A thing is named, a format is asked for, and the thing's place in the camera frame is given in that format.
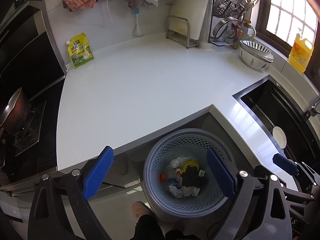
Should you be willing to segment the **dark grey rag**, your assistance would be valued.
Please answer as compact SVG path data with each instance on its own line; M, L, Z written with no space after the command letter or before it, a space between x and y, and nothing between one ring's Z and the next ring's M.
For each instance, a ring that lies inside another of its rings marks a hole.
M199 176L199 173L193 173L191 171L182 173L182 186L185 187L196 187L196 188L204 188L208 184L208 179L206 175Z

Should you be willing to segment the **yellow square plastic ring lid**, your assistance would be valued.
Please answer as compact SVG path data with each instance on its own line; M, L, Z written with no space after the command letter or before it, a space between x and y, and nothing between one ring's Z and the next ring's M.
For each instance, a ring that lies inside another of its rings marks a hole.
M183 164L182 173L189 172L189 171L191 171L193 173L199 173L199 171L200 171L199 163L196 161L193 161L193 160L186 161Z

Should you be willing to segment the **orange peel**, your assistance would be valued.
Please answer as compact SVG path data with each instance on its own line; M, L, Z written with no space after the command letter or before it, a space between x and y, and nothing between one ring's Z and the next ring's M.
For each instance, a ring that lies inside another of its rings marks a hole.
M160 174L159 179L160 179L161 184L164 184L166 182L166 178L167 178L166 174L164 174L164 173Z

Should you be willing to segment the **black kitchen sink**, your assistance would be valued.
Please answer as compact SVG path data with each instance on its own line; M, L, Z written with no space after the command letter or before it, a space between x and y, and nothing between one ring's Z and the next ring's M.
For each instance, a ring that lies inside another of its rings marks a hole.
M267 136L276 142L272 130L278 126L286 136L284 149L276 144L282 155L319 168L319 137L303 111L288 92L271 76L267 76L233 95L253 117Z

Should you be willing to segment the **grey perforated trash basket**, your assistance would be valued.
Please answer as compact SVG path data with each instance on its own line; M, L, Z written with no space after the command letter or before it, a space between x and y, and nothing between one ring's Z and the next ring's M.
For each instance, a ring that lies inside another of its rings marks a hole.
M160 139L150 150L143 170L143 189L162 220L199 218L227 201L213 175L207 151L235 162L231 150L216 135L185 128Z

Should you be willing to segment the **white bowl in sink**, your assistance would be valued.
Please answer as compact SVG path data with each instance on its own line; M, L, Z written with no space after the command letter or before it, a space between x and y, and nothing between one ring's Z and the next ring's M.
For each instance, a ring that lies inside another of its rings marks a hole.
M275 126L272 129L272 135L281 149L284 149L287 146L286 135L279 126Z

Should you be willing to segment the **black gas stove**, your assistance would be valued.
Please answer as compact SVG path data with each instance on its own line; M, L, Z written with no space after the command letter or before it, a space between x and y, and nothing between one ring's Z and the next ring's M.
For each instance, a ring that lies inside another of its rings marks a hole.
M16 135L10 135L1 128L1 170L7 176L12 177L18 174L17 157L39 142L45 107L45 102L39 108L33 108L31 105L28 118Z

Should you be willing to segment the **dark wok pan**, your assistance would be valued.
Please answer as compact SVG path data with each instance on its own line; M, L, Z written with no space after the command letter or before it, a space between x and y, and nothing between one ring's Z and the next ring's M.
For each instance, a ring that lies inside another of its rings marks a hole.
M30 101L25 98L22 88L20 87L12 95L1 114L1 128L10 135L16 135L21 131L30 111Z

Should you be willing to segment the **white striped colander bowl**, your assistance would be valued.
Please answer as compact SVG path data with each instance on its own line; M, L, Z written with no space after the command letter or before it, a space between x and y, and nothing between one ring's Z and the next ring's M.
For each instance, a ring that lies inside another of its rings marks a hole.
M240 41L240 55L244 63L254 70L263 70L274 62L270 49L252 40Z

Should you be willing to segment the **yellow oil bottle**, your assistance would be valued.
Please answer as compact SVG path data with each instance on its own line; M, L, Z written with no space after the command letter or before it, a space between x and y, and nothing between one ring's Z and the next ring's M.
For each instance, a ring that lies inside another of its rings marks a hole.
M298 72L304 73L311 59L313 50L313 43L306 38L301 39L301 35L298 33L289 53L289 64Z

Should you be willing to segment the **yellow seasoning pouch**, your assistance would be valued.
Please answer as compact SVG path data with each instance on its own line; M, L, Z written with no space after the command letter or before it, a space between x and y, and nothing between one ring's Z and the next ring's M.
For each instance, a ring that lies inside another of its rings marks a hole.
M88 38L84 33L74 36L66 44L74 68L79 68L94 59Z

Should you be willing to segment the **white bottle brush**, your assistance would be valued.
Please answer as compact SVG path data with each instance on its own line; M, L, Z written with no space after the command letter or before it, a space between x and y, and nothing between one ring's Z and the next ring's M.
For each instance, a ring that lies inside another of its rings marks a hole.
M133 11L134 14L134 28L133 28L133 34L136 36L142 36L143 33L139 27L139 13L140 13L140 9L139 7L136 7Z

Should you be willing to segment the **window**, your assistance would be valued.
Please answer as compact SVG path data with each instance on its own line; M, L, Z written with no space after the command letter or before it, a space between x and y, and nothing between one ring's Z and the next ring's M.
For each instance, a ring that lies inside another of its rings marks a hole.
M307 0L260 0L257 28L259 38L288 56L297 34L316 41L318 20Z

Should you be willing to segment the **steel steamer plate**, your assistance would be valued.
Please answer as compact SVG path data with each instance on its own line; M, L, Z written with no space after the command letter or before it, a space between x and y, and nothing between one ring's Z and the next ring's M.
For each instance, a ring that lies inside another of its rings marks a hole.
M216 0L213 5L213 15L218 18L233 17L251 10L260 0Z

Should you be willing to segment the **black dish rack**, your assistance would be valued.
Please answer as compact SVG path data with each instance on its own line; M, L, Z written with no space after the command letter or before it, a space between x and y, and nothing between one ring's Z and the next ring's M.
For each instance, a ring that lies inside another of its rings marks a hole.
M257 35L245 13L260 0L213 0L209 42L216 46L237 46L238 40L252 40Z

